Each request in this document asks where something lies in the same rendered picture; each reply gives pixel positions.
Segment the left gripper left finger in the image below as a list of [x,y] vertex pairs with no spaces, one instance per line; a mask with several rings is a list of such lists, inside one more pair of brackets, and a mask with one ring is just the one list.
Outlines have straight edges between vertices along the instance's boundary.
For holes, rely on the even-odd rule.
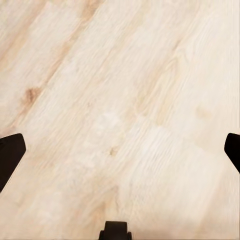
[[22,133],[0,138],[0,193],[26,153]]

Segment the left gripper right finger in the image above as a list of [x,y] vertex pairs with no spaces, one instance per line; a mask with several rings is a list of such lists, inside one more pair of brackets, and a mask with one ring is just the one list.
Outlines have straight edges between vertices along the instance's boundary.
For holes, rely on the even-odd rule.
[[224,151],[240,173],[240,135],[228,133]]

